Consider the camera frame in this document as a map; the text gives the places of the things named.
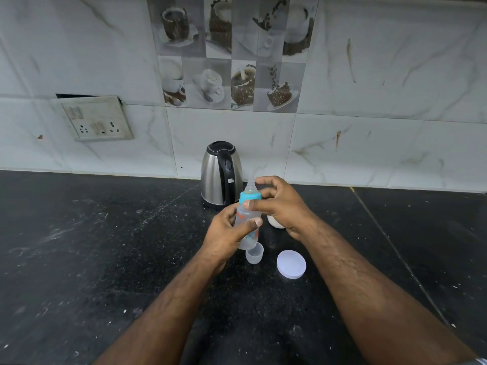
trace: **kettle handle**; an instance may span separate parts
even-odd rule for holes
[[[233,169],[232,154],[228,150],[220,150],[217,153],[217,159],[218,165],[220,165],[220,169],[223,172],[223,182],[225,183],[223,204],[228,206],[235,202],[235,170]],[[227,161],[231,164],[230,169],[227,168]]]

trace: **kitchen counter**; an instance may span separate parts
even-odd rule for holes
[[[215,211],[196,180],[0,172],[0,363],[90,363],[196,253]],[[487,356],[485,196],[295,186],[364,257]],[[182,363],[365,363],[307,251],[212,282]],[[301,253],[286,280],[276,258]]]

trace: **person's right arm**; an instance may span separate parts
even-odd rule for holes
[[[261,191],[267,199],[243,205],[272,215],[306,246],[371,365],[447,365],[476,358],[417,300],[313,214],[291,185],[279,177],[259,177],[256,182],[273,185]]]

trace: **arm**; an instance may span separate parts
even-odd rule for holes
[[[179,364],[204,289],[235,253],[240,240],[262,225],[262,219],[256,218],[232,227],[237,206],[228,206],[213,218],[198,253],[103,352],[96,365]]]
[[[266,200],[244,206],[271,214],[306,246],[345,325],[371,365],[447,365],[475,359],[462,341],[419,302],[362,257],[279,177],[260,177]]]

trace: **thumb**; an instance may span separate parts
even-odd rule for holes
[[[235,234],[237,235],[238,241],[244,238],[250,232],[253,232],[258,227],[262,225],[262,219],[259,217],[255,217],[253,219],[247,220],[245,223],[242,223],[234,228]]]
[[[244,208],[252,211],[261,211],[265,214],[274,214],[274,199],[249,199],[244,201]]]

